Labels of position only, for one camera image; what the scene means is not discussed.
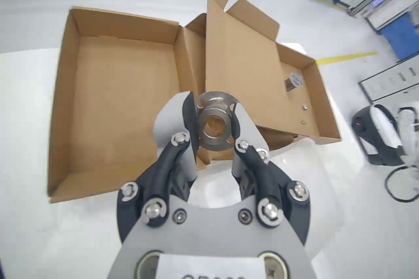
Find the cardboard box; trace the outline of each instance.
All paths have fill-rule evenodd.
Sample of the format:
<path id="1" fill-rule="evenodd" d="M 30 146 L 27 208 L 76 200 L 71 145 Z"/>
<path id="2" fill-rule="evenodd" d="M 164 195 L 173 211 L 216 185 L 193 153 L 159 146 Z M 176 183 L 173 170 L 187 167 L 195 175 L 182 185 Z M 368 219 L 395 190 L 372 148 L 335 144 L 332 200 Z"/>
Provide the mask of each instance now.
<path id="1" fill-rule="evenodd" d="M 205 91 L 235 96 L 271 150 L 303 137 L 340 141 L 316 62 L 277 44 L 278 23 L 255 6 L 238 0 L 224 12 L 227 1 L 208 0 L 208 14 L 185 27 L 70 10 L 51 116 L 51 202 L 114 191 L 143 173 L 156 160 L 154 120 L 182 91 L 195 98 Z M 302 74 L 305 85 L 287 93 L 291 72 Z M 232 149 L 200 148 L 197 167 L 232 155 Z"/>
<path id="2" fill-rule="evenodd" d="M 206 91 L 235 96 L 271 150 L 303 137 L 340 141 L 316 61 L 276 43 L 279 24 L 255 6 L 238 0 L 224 11 L 227 1 L 208 0 Z M 287 92 L 284 81 L 293 72 L 304 85 Z"/>
<path id="3" fill-rule="evenodd" d="M 51 202 L 117 190 L 154 163 L 158 112 L 178 92 L 204 90 L 202 21 L 205 14 L 182 28 L 124 13 L 70 10 L 51 116 Z"/>

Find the black cable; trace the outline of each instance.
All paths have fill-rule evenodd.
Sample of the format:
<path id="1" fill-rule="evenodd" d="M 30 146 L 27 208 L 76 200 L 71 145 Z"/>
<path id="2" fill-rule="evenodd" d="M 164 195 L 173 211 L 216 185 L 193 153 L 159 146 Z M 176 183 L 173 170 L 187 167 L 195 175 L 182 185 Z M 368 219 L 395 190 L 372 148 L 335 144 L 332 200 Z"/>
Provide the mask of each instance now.
<path id="1" fill-rule="evenodd" d="M 389 193 L 389 195 L 394 200 L 396 200 L 398 202 L 413 202 L 413 201 L 417 200 L 417 198 L 419 197 L 419 194 L 416 194 L 413 198 L 408 199 L 408 200 L 399 199 L 398 197 L 395 197 L 389 189 L 389 179 L 390 179 L 390 177 L 393 176 L 393 174 L 396 173 L 397 171 L 404 170 L 406 168 L 407 168 L 407 166 L 400 166 L 398 168 L 395 168 L 393 171 L 391 171 L 389 173 L 389 175 L 386 177 L 386 180 L 384 181 L 384 187 L 386 188 L 387 192 Z"/>

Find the floor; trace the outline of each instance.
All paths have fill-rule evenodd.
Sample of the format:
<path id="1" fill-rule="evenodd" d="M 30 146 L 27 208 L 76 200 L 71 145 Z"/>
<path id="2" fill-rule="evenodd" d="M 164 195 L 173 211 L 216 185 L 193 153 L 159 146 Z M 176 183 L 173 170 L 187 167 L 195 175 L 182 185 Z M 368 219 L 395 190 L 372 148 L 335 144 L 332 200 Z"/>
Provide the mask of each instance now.
<path id="1" fill-rule="evenodd" d="M 229 0 L 227 7 L 235 1 Z M 281 24 L 278 42 L 299 43 L 314 58 L 377 51 L 374 56 L 320 67 L 329 92 L 348 122 L 353 113 L 368 105 L 357 82 L 395 63 L 395 56 L 385 39 L 377 36 L 362 19 L 351 18 L 344 11 L 312 0 L 248 1 Z M 0 119 L 5 128 L 13 129 L 8 134 L 0 134 L 0 151 L 6 153 L 4 158 L 9 161 L 9 165 L 4 163 L 1 167 L 0 204 L 12 206 L 7 211 L 8 217 L 0 220 L 0 258 L 8 278 L 22 277 L 23 273 L 34 277 L 62 276 L 63 273 L 72 272 L 75 259 L 82 254 L 88 257 L 91 252 L 96 252 L 99 258 L 106 261 L 114 255 L 106 253 L 106 249 L 112 249 L 109 243 L 117 242 L 113 238 L 107 238 L 106 234 L 94 233 L 98 220 L 103 227 L 114 231 L 114 193 L 103 194 L 94 200 L 84 199 L 77 208 L 68 203 L 51 206 L 45 196 L 45 174 L 40 174 L 38 168 L 31 170 L 25 165 L 37 162 L 45 166 L 43 172 L 46 172 L 47 125 L 54 86 L 51 83 L 42 85 L 42 89 L 39 86 L 43 81 L 51 81 L 55 74 L 54 67 L 69 7 L 77 5 L 138 13 L 177 20 L 185 25 L 197 14 L 205 12 L 206 2 L 207 0 L 0 0 L 0 74 L 15 77 L 10 83 L 2 83 L 0 89 Z M 26 74 L 17 76 L 13 71 L 24 71 Z M 12 110 L 17 104 L 21 117 L 14 119 L 11 115 L 16 115 Z M 41 139 L 43 146 L 34 147 L 31 139 L 37 136 L 36 131 L 39 129 L 44 134 Z M 21 179 L 15 175 L 16 167 L 20 166 L 25 168 L 22 175 L 34 178 L 33 184 L 20 185 Z M 339 196 L 347 223 L 335 240 L 313 261 L 319 278 L 375 278 L 386 273 L 392 273 L 392 276 L 405 274 L 404 277 L 407 278 L 419 275 L 417 266 L 412 263 L 419 246 L 415 237 L 417 234 L 413 233 L 414 230 L 417 231 L 418 214 L 409 206 L 406 208 L 404 204 L 395 204 L 385 192 L 382 193 L 381 184 L 387 171 L 386 168 L 363 168 L 362 174 L 347 191 L 347 195 Z M 371 198 L 366 198 L 370 194 L 370 184 L 376 191 Z M 34 207 L 34 200 L 42 201 L 40 207 Z M 97 211 L 97 215 L 94 220 L 87 219 L 86 222 L 85 216 L 90 215 L 91 211 Z M 406 228 L 398 227 L 398 216 L 403 218 Z M 77 227 L 81 222 L 85 223 L 84 233 L 79 238 L 70 243 L 60 242 L 65 230 Z M 388 237 L 379 243 L 377 249 L 376 240 L 382 239 L 380 233 L 386 232 L 375 227 L 380 223 L 387 225 L 389 229 L 386 233 Z M 26 241 L 35 232 L 37 242 Z M 370 236 L 373 236 L 373 240 L 368 242 Z M 57 252 L 63 247 L 73 249 L 80 243 L 85 245 L 82 254 L 68 258 L 59 269 L 48 263 L 48 253 Z M 41 247 L 46 251 L 39 255 Z M 397 252 L 394 254 L 398 261 L 397 266 L 391 267 L 390 260 L 382 266 L 386 254 L 393 256 L 392 247 Z M 84 272 L 84 275 L 103 277 L 109 264 L 104 265 L 104 268 L 101 273 L 92 271 Z"/>

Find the blue wall panel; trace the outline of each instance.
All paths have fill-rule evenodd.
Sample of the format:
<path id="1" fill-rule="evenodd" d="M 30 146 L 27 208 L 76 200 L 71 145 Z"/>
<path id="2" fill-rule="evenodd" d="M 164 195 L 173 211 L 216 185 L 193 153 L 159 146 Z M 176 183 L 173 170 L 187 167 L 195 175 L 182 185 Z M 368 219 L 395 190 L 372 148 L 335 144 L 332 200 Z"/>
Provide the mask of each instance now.
<path id="1" fill-rule="evenodd" d="M 398 59 L 403 60 L 419 52 L 419 34 L 408 13 L 383 27 L 380 32 L 390 43 Z"/>

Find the small screw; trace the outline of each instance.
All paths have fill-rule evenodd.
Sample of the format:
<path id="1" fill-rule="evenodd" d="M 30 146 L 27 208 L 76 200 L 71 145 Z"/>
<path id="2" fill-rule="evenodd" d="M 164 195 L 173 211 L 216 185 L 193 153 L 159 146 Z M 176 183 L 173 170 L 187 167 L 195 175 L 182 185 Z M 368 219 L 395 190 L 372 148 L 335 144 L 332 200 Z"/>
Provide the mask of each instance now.
<path id="1" fill-rule="evenodd" d="M 252 213 L 250 212 L 250 210 L 244 208 L 240 210 L 240 212 L 238 212 L 238 219 L 242 224 L 248 225 L 252 222 Z"/>
<path id="2" fill-rule="evenodd" d="M 183 210 L 183 209 L 181 209 L 181 208 L 179 208 L 178 210 L 175 210 L 175 212 L 173 213 L 172 220 L 176 224 L 181 225 L 181 224 L 183 224 L 185 222 L 186 216 L 187 216 L 186 215 L 186 211 Z"/>
<path id="3" fill-rule="evenodd" d="M 267 204 L 263 214 L 265 214 L 269 219 L 275 220 L 278 215 L 278 208 L 274 204 Z"/>
<path id="4" fill-rule="evenodd" d="M 155 219 L 160 215 L 161 206 L 159 204 L 151 204 L 145 209 L 145 213 L 150 219 Z"/>
<path id="5" fill-rule="evenodd" d="M 186 140 L 186 137 L 183 134 L 177 134 L 175 136 L 175 141 L 179 144 L 184 143 Z"/>
<path id="6" fill-rule="evenodd" d="M 121 187 L 122 202 L 132 200 L 138 194 L 138 185 L 135 182 L 127 182 Z"/>
<path id="7" fill-rule="evenodd" d="M 246 140 L 241 140 L 238 147 L 243 150 L 247 150 L 249 148 L 249 143 Z"/>
<path id="8" fill-rule="evenodd" d="M 263 160 L 263 162 L 265 163 L 265 164 L 268 164 L 269 163 L 269 153 L 268 153 L 268 151 L 266 151 L 265 149 L 263 149 L 263 148 L 258 148 L 257 150 L 256 150 L 258 153 L 259 153 L 259 157 L 261 157 L 262 158 L 262 160 Z"/>
<path id="9" fill-rule="evenodd" d="M 289 194 L 297 201 L 306 201 L 310 196 L 308 188 L 303 183 L 298 181 L 296 181 L 295 185 L 289 189 Z"/>

